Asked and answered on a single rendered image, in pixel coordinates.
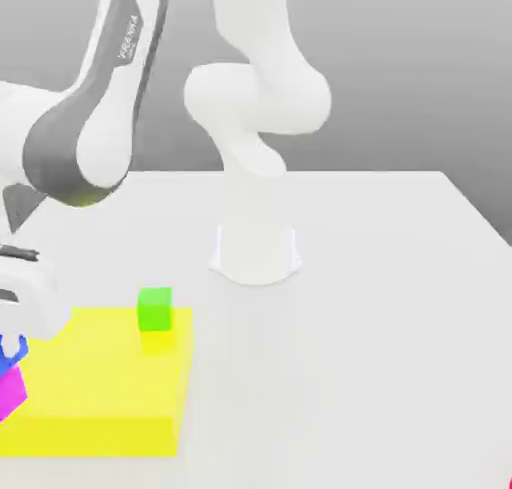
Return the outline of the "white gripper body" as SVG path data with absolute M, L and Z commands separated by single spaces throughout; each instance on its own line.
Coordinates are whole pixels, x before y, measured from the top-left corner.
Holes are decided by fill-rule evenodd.
M 11 341 L 51 340 L 71 318 L 60 293 L 55 266 L 45 259 L 0 259 L 0 290 L 11 292 L 16 301 L 0 298 L 0 335 Z

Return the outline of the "small blue cube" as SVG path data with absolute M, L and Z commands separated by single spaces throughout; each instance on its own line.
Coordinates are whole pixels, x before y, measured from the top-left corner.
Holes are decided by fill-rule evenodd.
M 0 335 L 0 377 L 3 377 L 10 369 L 14 368 L 29 352 L 27 339 L 20 335 L 18 337 L 18 349 L 12 356 L 4 353 L 2 341 L 3 336 Z

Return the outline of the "small magenta cube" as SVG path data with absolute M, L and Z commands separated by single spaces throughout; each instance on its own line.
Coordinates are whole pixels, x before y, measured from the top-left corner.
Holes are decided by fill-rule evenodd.
M 18 365 L 0 376 L 0 422 L 8 418 L 27 399 L 27 390 Z

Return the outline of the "small green cube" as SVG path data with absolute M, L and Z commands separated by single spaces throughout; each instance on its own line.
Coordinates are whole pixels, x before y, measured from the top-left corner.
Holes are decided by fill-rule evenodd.
M 172 289 L 142 288 L 138 294 L 136 310 L 140 331 L 169 331 L 172 327 Z

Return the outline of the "large yellow box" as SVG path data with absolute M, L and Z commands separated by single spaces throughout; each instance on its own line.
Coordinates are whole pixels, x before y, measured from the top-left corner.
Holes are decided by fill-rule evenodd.
M 189 308 L 142 332 L 133 308 L 76 308 L 20 362 L 28 398 L 0 423 L 0 457 L 174 457 L 194 349 Z

